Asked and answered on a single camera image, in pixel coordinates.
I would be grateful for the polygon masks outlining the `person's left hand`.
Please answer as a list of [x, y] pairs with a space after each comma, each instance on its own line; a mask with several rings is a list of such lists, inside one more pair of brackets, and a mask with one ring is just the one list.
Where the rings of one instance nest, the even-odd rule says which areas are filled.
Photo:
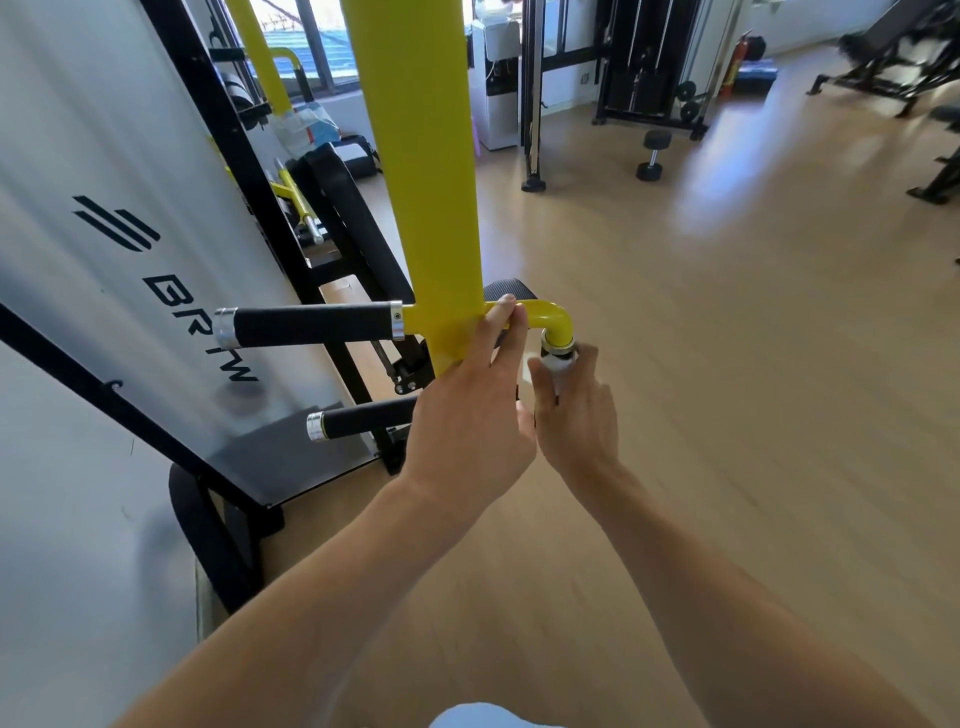
[[462, 524], [505, 495], [536, 453], [533, 414], [508, 397], [480, 394], [480, 326], [466, 354], [419, 395], [400, 480]]

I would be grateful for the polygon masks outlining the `person's right hand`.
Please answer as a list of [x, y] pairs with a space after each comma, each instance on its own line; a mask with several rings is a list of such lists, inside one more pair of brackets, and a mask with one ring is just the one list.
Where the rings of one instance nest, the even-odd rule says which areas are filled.
[[612, 390], [596, 375], [599, 350], [582, 344], [554, 411], [534, 411], [537, 442], [577, 498], [612, 482], [623, 470]]

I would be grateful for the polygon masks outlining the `white cloth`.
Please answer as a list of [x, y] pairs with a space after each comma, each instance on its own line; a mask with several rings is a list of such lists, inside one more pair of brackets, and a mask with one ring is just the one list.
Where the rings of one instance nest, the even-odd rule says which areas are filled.
[[576, 346], [572, 346], [566, 350], [551, 350], [545, 347], [541, 349], [539, 359], [551, 376], [553, 390], [557, 398], [562, 394], [569, 379], [570, 370], [577, 358], [578, 351]]

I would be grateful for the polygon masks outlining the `yellow machine arm with handle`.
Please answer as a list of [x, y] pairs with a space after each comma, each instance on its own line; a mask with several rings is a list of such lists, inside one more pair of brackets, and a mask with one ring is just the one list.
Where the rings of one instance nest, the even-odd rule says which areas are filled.
[[405, 334], [436, 375], [464, 358], [484, 297], [459, 0], [341, 0], [414, 292]]

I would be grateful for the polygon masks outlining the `person's left forearm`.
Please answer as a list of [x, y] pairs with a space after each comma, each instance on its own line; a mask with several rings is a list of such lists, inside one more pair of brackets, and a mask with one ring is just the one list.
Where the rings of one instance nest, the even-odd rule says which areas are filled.
[[354, 663], [419, 580], [511, 487], [503, 480], [385, 485], [316, 551], [234, 613], [113, 728], [304, 728], [322, 722]]

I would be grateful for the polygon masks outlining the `person's right forearm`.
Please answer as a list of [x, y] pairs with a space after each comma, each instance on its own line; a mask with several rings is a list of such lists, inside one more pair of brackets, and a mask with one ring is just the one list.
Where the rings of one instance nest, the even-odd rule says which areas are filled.
[[712, 728], [933, 728], [881, 674], [679, 524], [618, 461], [563, 479], [627, 569]]

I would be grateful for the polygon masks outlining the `black footplate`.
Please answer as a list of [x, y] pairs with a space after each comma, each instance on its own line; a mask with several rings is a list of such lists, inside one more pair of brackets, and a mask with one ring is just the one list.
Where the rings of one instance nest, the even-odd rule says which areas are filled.
[[535, 301], [538, 297], [519, 279], [502, 278], [486, 284], [483, 289], [485, 303], [495, 304], [504, 297], [518, 302]]

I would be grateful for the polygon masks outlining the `black padded seat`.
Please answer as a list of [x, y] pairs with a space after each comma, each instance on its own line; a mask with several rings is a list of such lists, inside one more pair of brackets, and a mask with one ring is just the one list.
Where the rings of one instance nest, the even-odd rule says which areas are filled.
[[324, 144], [285, 167], [367, 297], [413, 305], [412, 286], [334, 147]]

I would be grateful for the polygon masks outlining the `black dumbbell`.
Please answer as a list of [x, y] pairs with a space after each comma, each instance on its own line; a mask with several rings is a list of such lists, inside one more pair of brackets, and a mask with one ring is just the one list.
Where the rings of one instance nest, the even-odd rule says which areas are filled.
[[658, 161], [658, 156], [669, 148], [672, 137], [669, 130], [660, 128], [652, 128], [645, 133], [643, 146], [649, 151], [650, 157], [647, 161], [638, 164], [634, 175], [638, 180], [644, 183], [655, 183], [662, 178], [664, 168]]

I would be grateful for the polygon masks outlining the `clear plastic bag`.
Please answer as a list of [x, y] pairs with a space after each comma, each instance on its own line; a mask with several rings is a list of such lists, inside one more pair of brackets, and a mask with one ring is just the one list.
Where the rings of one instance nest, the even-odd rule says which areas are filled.
[[279, 144], [293, 159], [336, 145], [342, 139], [340, 128], [317, 101], [295, 106], [283, 113], [271, 113], [268, 124]]

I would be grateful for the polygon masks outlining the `thin yellow tube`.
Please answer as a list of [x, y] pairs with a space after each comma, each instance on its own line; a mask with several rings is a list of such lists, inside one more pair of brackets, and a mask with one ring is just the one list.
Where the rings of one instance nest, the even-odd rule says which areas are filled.
[[274, 63], [272, 50], [261, 30], [251, 0], [222, 0], [236, 28], [256, 79], [274, 116], [289, 116], [294, 105]]

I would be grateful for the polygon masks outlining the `white machine shroud panel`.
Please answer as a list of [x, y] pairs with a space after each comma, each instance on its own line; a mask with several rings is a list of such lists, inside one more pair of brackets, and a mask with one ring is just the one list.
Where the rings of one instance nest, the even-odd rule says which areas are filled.
[[300, 302], [140, 0], [0, 0], [0, 304], [260, 504], [370, 463], [313, 443], [322, 346], [226, 350], [215, 310]]

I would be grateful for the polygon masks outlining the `black weight bench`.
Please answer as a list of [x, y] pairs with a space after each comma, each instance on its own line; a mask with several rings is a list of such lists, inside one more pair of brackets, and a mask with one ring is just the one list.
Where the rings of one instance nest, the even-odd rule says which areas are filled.
[[960, 0], [893, 0], [867, 30], [842, 35], [837, 47], [850, 69], [819, 74], [808, 96], [824, 86], [902, 103], [910, 116], [931, 91], [960, 81]]

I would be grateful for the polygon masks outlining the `black upright frame post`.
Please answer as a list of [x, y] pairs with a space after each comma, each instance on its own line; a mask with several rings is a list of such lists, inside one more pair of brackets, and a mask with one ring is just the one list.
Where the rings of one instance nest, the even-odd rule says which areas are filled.
[[519, 143], [525, 163], [521, 190], [546, 190], [542, 179], [540, 151], [543, 106], [543, 61], [546, 0], [523, 0], [519, 57]]

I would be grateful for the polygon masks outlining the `black machine frame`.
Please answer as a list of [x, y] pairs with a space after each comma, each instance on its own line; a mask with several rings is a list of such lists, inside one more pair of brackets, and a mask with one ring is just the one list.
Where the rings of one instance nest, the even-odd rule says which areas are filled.
[[0, 0], [0, 358], [170, 464], [228, 614], [283, 506], [402, 467], [426, 344], [336, 145], [251, 140], [190, 0]]

